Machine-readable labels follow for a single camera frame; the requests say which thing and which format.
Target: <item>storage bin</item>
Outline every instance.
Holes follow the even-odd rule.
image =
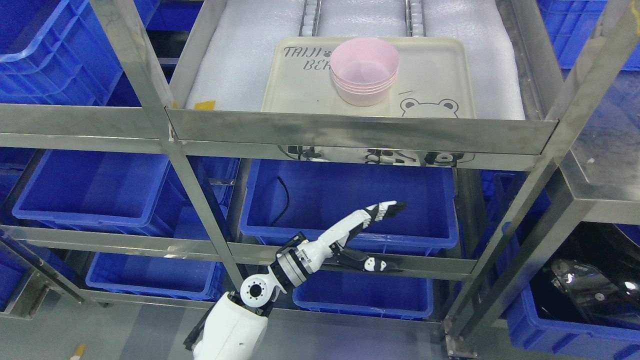
[[[499,272],[517,251],[514,237],[496,262]],[[542,319],[529,285],[507,308],[506,316],[515,347],[600,360],[640,359],[640,331]]]
[[[159,0],[135,0],[148,22]],[[89,0],[0,0],[0,102],[104,105],[122,68]]]
[[[165,155],[48,150],[12,213],[54,229],[171,237],[186,204]]]
[[[164,2],[158,6],[147,30],[191,31],[200,13],[201,2]]]
[[[271,225],[287,202],[278,176],[291,201]],[[240,230],[265,245],[284,245],[298,231],[315,240],[355,210],[387,200],[405,201],[407,208],[364,229],[349,247],[424,256],[457,244],[450,168],[254,160]]]
[[[433,280],[318,271],[293,290],[293,302],[321,313],[416,320],[433,312]]]
[[[0,170],[24,170],[35,152],[22,147],[0,147]]]
[[[493,177],[491,186],[484,185],[484,177],[488,177],[488,174]],[[508,210],[511,201],[513,201],[515,195],[518,193],[524,179],[524,173],[483,171],[484,196],[485,199],[489,198],[489,200],[486,201],[488,225],[471,258],[478,259],[480,257],[482,251],[484,251],[484,248],[491,239],[491,235],[493,235],[505,212]],[[516,234],[519,236],[527,236],[550,205],[551,202],[549,201],[547,192],[543,190],[520,223]]]
[[[221,263],[97,252],[86,284],[112,293],[218,300],[224,292]]]
[[[204,176],[209,179],[218,180],[235,180],[238,173],[240,159],[238,158],[219,158],[212,156],[200,156],[200,165],[204,171]],[[231,195],[234,191],[233,185],[212,185],[213,194],[218,200],[218,204],[222,212],[227,215]]]
[[[0,250],[0,311],[6,309],[23,274],[24,268]]]
[[[192,205],[182,208],[173,237],[178,239],[209,240],[209,235]]]
[[[607,0],[538,0],[561,68],[573,67],[606,5]],[[631,54],[623,69],[640,69],[640,48]]]
[[[0,204],[4,202],[9,195],[13,186],[20,179],[20,172],[18,170],[3,170],[0,169]]]

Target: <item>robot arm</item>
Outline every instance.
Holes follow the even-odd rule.
[[[205,314],[202,341],[193,350],[195,360],[248,360],[262,341],[267,318],[279,293],[300,286],[320,269],[325,259],[335,257],[344,266],[368,272],[394,270],[393,264],[346,245],[371,223],[395,217],[405,207],[403,202],[381,202],[352,212],[316,241],[309,241],[302,233],[291,238],[276,252],[276,260],[266,274],[247,277],[239,293],[225,293],[211,312]],[[199,336],[202,321],[185,340],[187,349]]]

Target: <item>grey floor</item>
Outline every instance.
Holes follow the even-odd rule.
[[[84,343],[83,360],[189,360],[182,341],[203,313],[128,303],[79,305],[50,293],[34,319],[0,318],[0,359],[67,360]],[[278,314],[254,360],[448,358],[435,328],[425,323],[362,316],[353,322],[344,315],[309,322],[304,314]],[[478,352],[480,359],[572,359],[513,348],[501,328],[488,331]]]

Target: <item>tray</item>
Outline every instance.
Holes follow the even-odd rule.
[[[367,107],[343,101],[330,76],[331,52],[351,37],[282,40],[271,64],[262,110],[393,117],[476,118],[467,57],[452,38],[383,38],[400,54],[387,99]]]

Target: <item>stacked pink bowls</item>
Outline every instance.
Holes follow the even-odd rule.
[[[371,106],[387,97],[399,64],[398,51],[390,43],[355,38],[333,51],[331,78],[343,100],[355,106]]]

